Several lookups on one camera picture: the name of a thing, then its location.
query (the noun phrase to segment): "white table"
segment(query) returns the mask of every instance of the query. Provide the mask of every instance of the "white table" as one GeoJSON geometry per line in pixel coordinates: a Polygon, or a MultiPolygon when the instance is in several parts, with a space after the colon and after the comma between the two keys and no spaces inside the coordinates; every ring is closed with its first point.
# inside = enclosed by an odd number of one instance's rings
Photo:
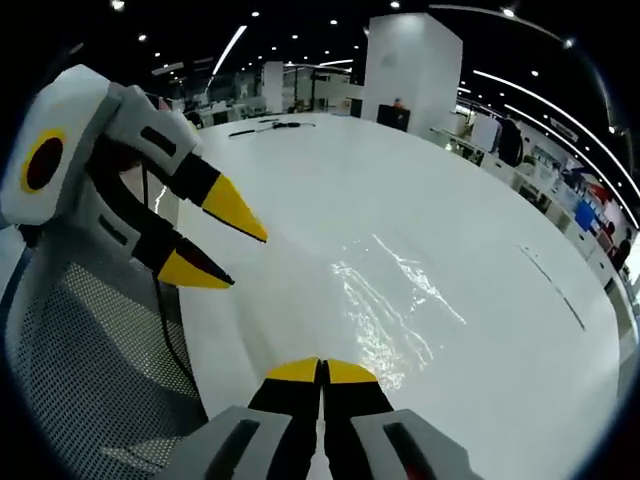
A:
{"type": "Polygon", "coordinates": [[[619,359],[613,307],[578,251],[434,144],[354,118],[292,120],[317,127],[201,131],[266,245],[180,206],[179,230],[237,281],[180,291],[209,417],[246,405],[278,364],[334,357],[371,369],[485,480],[570,475],[612,419],[619,359]]]}

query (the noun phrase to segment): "wire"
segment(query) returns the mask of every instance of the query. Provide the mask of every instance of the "wire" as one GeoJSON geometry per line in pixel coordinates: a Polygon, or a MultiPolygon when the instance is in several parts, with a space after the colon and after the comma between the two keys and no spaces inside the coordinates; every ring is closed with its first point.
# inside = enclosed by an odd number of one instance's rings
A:
{"type": "MultiPolygon", "coordinates": [[[[149,172],[144,165],[142,165],[142,198],[145,207],[149,208],[149,172]]],[[[158,312],[160,313],[160,323],[162,324],[162,336],[164,337],[164,343],[167,346],[167,350],[169,350],[169,353],[173,357],[173,361],[197,394],[198,387],[196,386],[195,378],[193,378],[191,372],[189,372],[182,360],[180,360],[180,357],[178,357],[178,354],[176,353],[175,349],[173,348],[173,344],[171,343],[171,337],[169,336],[169,326],[167,324],[167,311],[165,309],[164,301],[162,300],[162,291],[160,290],[160,280],[158,280],[158,277],[156,277],[153,273],[151,274],[151,277],[153,279],[153,287],[155,289],[156,299],[158,301],[158,312]]]]}
{"type": "Polygon", "coordinates": [[[268,126],[267,128],[262,128],[262,129],[259,129],[259,130],[258,129],[243,130],[241,132],[230,133],[229,134],[229,138],[239,137],[240,135],[245,135],[247,133],[260,133],[260,132],[266,132],[267,130],[280,130],[281,128],[300,128],[302,125],[309,125],[309,126],[312,126],[312,127],[316,126],[315,123],[311,123],[311,122],[281,123],[281,122],[274,121],[273,124],[268,126]]]}

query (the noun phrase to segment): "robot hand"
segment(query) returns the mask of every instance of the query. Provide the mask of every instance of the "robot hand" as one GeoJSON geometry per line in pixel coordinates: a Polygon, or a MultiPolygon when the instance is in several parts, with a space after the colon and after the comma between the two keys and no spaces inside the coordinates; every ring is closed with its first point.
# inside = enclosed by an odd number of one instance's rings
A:
{"type": "Polygon", "coordinates": [[[181,199],[261,242],[267,232],[231,181],[200,156],[180,112],[139,87],[78,65],[35,98],[0,189],[0,228],[60,218],[101,246],[135,258],[167,283],[228,288],[231,277],[120,179],[141,162],[181,199]]]}
{"type": "Polygon", "coordinates": [[[334,480],[481,480],[463,447],[395,411],[372,373],[317,357],[271,370],[248,408],[230,407],[184,438],[156,479],[304,480],[321,397],[334,480]]]}

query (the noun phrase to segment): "white wall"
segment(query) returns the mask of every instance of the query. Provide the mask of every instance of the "white wall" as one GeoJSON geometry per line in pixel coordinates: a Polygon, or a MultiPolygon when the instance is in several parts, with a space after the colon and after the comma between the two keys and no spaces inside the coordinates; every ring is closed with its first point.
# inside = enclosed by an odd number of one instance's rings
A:
{"type": "Polygon", "coordinates": [[[262,71],[262,96],[267,102],[267,110],[282,112],[282,62],[267,62],[262,71]]]}
{"type": "Polygon", "coordinates": [[[400,97],[411,110],[409,133],[426,137],[447,125],[456,106],[462,40],[427,14],[388,15],[369,24],[362,118],[400,97]]]}
{"type": "Polygon", "coordinates": [[[329,105],[342,103],[346,98],[362,98],[363,87],[351,83],[316,81],[316,98],[326,98],[329,105]]]}
{"type": "Polygon", "coordinates": [[[484,113],[476,113],[471,132],[471,143],[491,151],[498,134],[500,124],[495,118],[491,118],[484,113]]]}

